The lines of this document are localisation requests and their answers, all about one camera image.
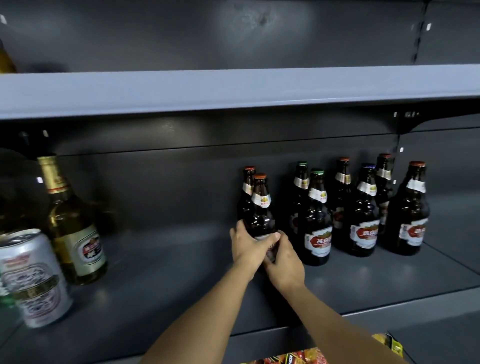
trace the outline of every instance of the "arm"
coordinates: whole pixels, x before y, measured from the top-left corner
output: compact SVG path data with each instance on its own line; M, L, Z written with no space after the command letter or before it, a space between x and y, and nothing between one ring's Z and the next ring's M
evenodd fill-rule
M316 298L305 287L305 269L285 234L276 262L265 259L273 285L285 297L330 364L405 364L367 332Z
M249 281L280 234L258 242L243 221L230 231L233 267L153 344L142 364L220 364Z

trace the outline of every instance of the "forearm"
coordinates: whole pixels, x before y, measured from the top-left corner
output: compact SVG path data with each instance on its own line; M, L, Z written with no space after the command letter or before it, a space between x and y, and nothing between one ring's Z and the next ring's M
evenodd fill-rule
M220 364L249 275L248 270L234 265L205 297L159 337L142 364Z
M306 287L284 294L330 364L405 364L367 332L317 299Z

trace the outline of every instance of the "silver can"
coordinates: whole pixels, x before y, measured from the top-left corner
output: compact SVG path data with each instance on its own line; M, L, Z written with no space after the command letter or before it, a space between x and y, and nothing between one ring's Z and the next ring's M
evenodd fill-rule
M15 232L0 241L0 271L30 328L51 324L72 306L50 240L38 229Z

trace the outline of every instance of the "hand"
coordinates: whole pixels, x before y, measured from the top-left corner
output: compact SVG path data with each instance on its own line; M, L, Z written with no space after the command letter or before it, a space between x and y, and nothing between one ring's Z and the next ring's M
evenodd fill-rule
M264 265L272 284L284 297L296 288L305 287L305 268L284 232L275 263L266 258Z
M246 267L253 279L253 275L264 261L268 248L278 242L280 234L276 232L266 239L256 240L247 233L243 220L240 220L237 222L237 229L230 229L230 237L233 261L237 265Z

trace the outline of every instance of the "person's left hand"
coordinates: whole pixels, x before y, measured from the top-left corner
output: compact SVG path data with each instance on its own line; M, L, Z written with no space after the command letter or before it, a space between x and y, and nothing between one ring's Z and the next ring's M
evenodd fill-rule
M233 261L235 264L245 267L253 279L253 275L262 265L268 249L278 242L280 236L280 233L276 232L266 239L256 240L245 229L243 220L238 221L237 228L230 229Z

